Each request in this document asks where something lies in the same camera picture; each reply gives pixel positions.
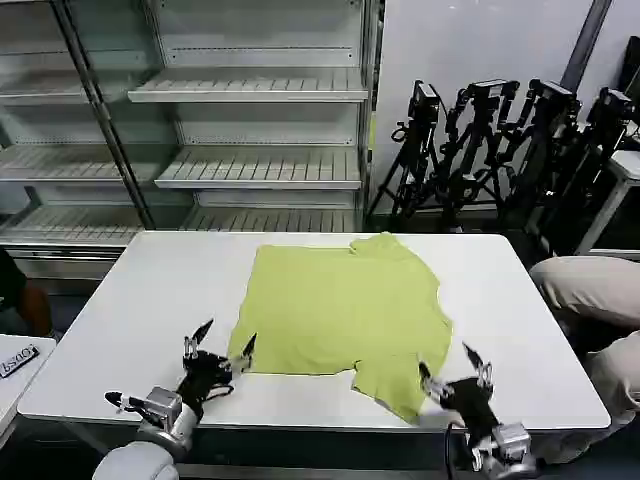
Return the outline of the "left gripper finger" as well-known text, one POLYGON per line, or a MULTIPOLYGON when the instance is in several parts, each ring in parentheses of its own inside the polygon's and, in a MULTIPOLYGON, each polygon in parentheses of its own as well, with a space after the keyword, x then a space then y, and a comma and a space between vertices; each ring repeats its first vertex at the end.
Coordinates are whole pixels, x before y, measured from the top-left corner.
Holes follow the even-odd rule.
POLYGON ((253 352, 257 334, 254 333, 240 353, 230 357, 221 363, 221 368, 228 372, 245 372, 252 365, 253 352))
POLYGON ((200 349, 201 342, 207 336, 214 323, 211 318, 200 325, 191 336, 184 337, 184 359, 197 359, 200 355, 208 355, 208 352, 200 349))

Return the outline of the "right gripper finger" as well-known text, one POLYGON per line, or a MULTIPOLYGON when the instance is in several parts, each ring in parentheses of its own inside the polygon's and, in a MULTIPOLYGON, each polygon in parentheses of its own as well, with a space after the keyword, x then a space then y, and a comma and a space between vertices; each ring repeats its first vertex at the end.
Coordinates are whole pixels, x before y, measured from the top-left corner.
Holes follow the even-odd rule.
POLYGON ((477 384, 483 389, 493 388, 493 365, 491 362, 485 362, 480 354, 471 348, 467 343, 462 343, 467 358, 471 362, 477 374, 477 384))
POLYGON ((451 388, 434 377, 424 361, 419 362, 418 369, 421 389, 434 403, 441 405, 451 396, 451 388))

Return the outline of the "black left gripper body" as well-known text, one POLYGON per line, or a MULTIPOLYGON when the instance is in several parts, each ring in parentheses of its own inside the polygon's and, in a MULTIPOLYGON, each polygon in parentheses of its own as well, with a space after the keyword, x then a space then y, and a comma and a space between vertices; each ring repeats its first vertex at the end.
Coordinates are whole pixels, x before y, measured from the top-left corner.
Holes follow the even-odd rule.
POLYGON ((226 359, 209 352, 197 359, 183 358, 185 377, 177 393, 184 403, 190 407, 201 407, 205 402, 229 395, 234 390, 231 385, 232 372, 221 368, 221 363, 226 359))

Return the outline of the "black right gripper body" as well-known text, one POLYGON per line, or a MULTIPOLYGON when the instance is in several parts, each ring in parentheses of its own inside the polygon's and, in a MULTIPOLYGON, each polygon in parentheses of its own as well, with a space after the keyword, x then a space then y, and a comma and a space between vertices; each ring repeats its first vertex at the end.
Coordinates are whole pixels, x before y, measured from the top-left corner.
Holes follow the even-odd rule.
POLYGON ((493 390, 478 377, 448 382, 441 406, 459 414, 468 430, 492 430, 499 421, 489 405, 493 390))

